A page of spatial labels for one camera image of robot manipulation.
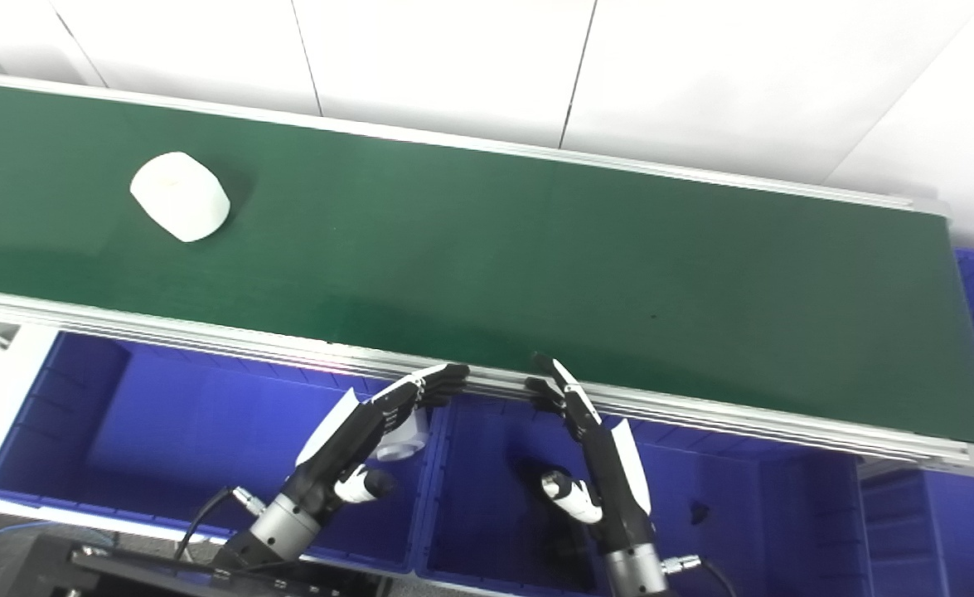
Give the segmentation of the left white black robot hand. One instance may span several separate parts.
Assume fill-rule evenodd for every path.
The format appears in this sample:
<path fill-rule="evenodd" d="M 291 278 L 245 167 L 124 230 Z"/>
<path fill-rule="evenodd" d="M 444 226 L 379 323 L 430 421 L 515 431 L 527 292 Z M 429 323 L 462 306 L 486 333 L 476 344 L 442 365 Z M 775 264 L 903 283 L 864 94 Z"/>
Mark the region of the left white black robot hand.
<path fill-rule="evenodd" d="M 294 469 L 274 501 L 324 525 L 343 505 L 389 495 L 396 488 L 395 477 L 369 468 L 366 461 L 385 434 L 398 430 L 419 409 L 447 405 L 467 385 L 468 374 L 467 364 L 437 364 L 358 401 L 315 453 Z"/>

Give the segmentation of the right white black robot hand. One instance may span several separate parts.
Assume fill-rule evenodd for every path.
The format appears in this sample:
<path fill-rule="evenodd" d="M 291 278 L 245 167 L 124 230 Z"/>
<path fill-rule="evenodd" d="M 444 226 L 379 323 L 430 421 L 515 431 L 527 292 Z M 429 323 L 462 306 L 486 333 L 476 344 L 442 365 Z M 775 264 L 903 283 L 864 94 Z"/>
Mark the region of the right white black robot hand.
<path fill-rule="evenodd" d="M 648 481 L 629 423 L 620 420 L 607 427 L 580 381 L 559 360 L 535 354 L 532 361 L 547 375 L 526 378 L 526 389 L 535 394 L 532 404 L 561 417 L 590 476 L 584 481 L 550 469 L 540 476 L 544 495 L 588 527 L 601 555 L 631 555 L 639 546 L 652 545 L 656 530 Z"/>

